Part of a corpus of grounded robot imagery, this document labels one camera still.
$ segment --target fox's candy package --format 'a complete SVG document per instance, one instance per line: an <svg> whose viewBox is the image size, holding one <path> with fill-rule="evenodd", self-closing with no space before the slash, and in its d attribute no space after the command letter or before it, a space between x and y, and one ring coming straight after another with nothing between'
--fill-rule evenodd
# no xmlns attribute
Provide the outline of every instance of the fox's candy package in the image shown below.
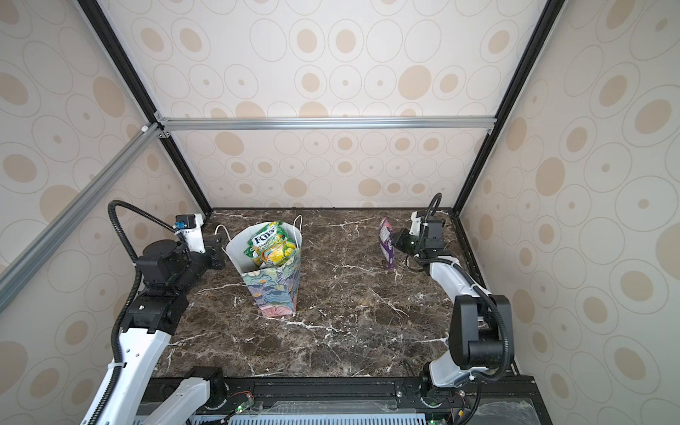
<svg viewBox="0 0 680 425"><path fill-rule="evenodd" d="M262 268L284 264L295 249L281 222L271 222L248 241L244 253Z"/></svg>

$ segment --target black wire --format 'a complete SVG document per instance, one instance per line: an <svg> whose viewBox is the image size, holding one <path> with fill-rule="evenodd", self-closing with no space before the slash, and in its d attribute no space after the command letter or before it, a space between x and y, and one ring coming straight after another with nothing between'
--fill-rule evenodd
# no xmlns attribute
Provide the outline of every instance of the black wire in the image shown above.
<svg viewBox="0 0 680 425"><path fill-rule="evenodd" d="M156 218L149 214L148 212L140 208L137 208L130 203L120 201L118 199L114 199L113 201L109 202L107 210L109 214L109 220L111 220L111 225L114 227L114 231L118 235L118 238L120 239L123 248L125 248L125 251L127 251L128 255L130 256L130 259L135 265L135 281L133 282L132 288L128 293L128 297L125 300L123 308L120 310L120 313L118 313L118 317L116 317L114 327L111 329L111 351L114 353L114 363L123 363L123 353L122 348L120 347L120 342L118 340L118 332L120 330L120 325L122 324L123 318L125 317L125 313L127 312L128 307L130 307L130 304L135 299L137 291L139 290L139 285L141 283L141 271L137 268L137 253L135 252L135 248L133 248L132 244L130 243L130 240L125 235L125 230L123 230L123 227L120 225L118 213L116 213L116 207L127 208L130 211L133 211L139 214L140 216L153 221L154 223L168 229L173 233L175 229L170 224L167 224L166 222L162 221L160 218ZM111 398L111 395L114 393L114 389L116 388L118 379L120 379L122 369L123 369L122 366L114 366L113 371L111 372L111 379L109 380L109 383L106 385L106 389L104 390L104 393L102 394L101 399L97 404L97 407L95 407L92 416L90 416L88 424L95 425L99 421L99 417L104 412L106 404L109 403L109 399Z"/></svg>
<svg viewBox="0 0 680 425"><path fill-rule="evenodd" d="M232 411L230 414L228 414L225 418L222 419L215 419L210 422L203 422L201 425L223 425L231 419L232 416L236 414L236 411Z"/></svg>
<svg viewBox="0 0 680 425"><path fill-rule="evenodd" d="M472 405L470 413L468 413L467 416L462 419L461 423L454 422L455 425L465 425L470 422L470 419L472 419L472 417L477 412L477 408L479 407L479 399L481 399L481 384L477 384L477 397L475 397L475 404Z"/></svg>
<svg viewBox="0 0 680 425"><path fill-rule="evenodd" d="M420 252L420 246L422 245L423 242L424 236L423 234L425 233L425 224L427 223L427 220L430 218L430 216L436 212L437 208L439 208L440 202L441 192L438 192L435 196L432 197L430 205L428 205L427 209L425 210L425 216L420 218L420 232L418 233L418 243L415 245L416 253Z"/></svg>

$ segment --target dark marble tabletop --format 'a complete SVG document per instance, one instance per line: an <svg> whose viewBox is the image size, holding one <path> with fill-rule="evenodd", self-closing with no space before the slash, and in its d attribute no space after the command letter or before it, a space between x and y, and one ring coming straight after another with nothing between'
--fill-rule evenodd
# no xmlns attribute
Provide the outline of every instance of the dark marble tabletop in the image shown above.
<svg viewBox="0 0 680 425"><path fill-rule="evenodd" d="M297 312L263 318L234 266L208 271L154 376L180 377L193 366L228 376L404 376L446 351L453 303L437 282L404 266L387 271L377 228L410 227L407 210L220 210L204 226L231 235L259 222L303 216ZM450 220L447 248L466 268Z"/></svg>

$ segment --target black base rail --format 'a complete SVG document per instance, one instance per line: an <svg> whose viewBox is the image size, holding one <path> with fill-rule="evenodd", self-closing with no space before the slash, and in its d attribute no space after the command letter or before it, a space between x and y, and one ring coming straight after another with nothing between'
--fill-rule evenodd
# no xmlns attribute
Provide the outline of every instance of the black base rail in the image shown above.
<svg viewBox="0 0 680 425"><path fill-rule="evenodd" d="M159 403L165 401L179 386L183 378L152 378L142 397L138 414L148 414ZM269 409L277 402L320 401L320 402L376 402L391 409L412 409L416 413L428 414L428 419L441 416L448 418L451 410L463 406L458 391L476 392L477 384L461 388L439 388L426 402L441 404L429 407L420 398L417 377L225 377L229 394L250 391L255 402L262 402L263 409ZM218 410L199 409L199 415L228 415L245 401L246 395L232 396ZM541 425L552 425L545 403L531 376L506 376L498 382L481 384L481 402L526 401L533 405Z"/></svg>
<svg viewBox="0 0 680 425"><path fill-rule="evenodd" d="M114 29L111 27L111 24L97 3L97 0L78 0L78 3L87 19L90 21L92 28L99 36L101 43L111 57L114 65L118 68L118 72L135 97L135 100L139 104L146 119L149 122L157 122L162 129L162 124L154 115L157 108L154 105L153 100L151 100L151 96L149 96L149 93L146 91L144 84L139 78L139 74L135 71L130 58L125 53L122 44L118 40L118 37L116 37ZM175 167L177 167L177 171L179 171L182 179L184 179L187 188L199 204L201 211L205 214L206 218L209 217L210 214L212 214L210 203L203 194L199 183L189 169L189 166L184 160L182 153L177 148L177 144L172 139L172 136L167 133L166 137L161 137L160 142L163 144L165 151L170 156Z"/></svg>

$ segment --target wallpaper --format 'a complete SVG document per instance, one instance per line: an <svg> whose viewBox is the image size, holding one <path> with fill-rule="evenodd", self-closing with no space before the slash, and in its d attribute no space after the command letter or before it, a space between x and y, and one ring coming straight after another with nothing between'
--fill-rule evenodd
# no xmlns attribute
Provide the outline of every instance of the wallpaper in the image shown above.
<svg viewBox="0 0 680 425"><path fill-rule="evenodd" d="M486 129L178 131L212 207L453 205Z"/></svg>
<svg viewBox="0 0 680 425"><path fill-rule="evenodd" d="M494 115L544 0L102 0L168 117Z"/></svg>
<svg viewBox="0 0 680 425"><path fill-rule="evenodd" d="M0 273L146 122L80 13L0 2Z"/></svg>
<svg viewBox="0 0 680 425"><path fill-rule="evenodd" d="M0 424L74 425L85 415L135 276L107 204L122 199L166 222L200 212L164 152L152 142L0 313ZM140 255L152 241L174 239L131 211L118 213Z"/></svg>
<svg viewBox="0 0 680 425"><path fill-rule="evenodd" d="M556 425L680 417L680 3L571 2L463 222Z"/></svg>

